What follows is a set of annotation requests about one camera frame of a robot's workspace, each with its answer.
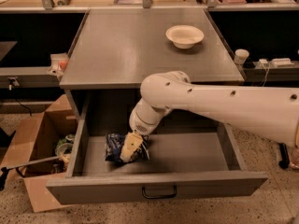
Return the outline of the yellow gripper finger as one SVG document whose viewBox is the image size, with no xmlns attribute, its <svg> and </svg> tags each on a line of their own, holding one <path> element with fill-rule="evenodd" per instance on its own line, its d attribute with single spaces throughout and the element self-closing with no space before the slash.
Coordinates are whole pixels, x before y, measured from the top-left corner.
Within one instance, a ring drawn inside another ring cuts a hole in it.
<svg viewBox="0 0 299 224">
<path fill-rule="evenodd" d="M 121 149 L 121 159 L 123 162 L 128 162 L 132 155 L 143 143 L 143 138 L 138 133 L 128 133 L 124 139 L 124 145 Z"/>
</svg>

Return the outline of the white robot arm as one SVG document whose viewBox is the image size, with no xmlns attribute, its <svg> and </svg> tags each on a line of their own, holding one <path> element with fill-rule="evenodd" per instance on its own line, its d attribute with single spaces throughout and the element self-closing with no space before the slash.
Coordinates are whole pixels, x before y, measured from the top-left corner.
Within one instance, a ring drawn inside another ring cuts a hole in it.
<svg viewBox="0 0 299 224">
<path fill-rule="evenodd" d="M 129 125 L 151 134 L 175 109 L 230 124 L 288 147 L 299 145 L 299 89 L 194 85 L 181 71 L 153 74 L 140 86 Z"/>
</svg>

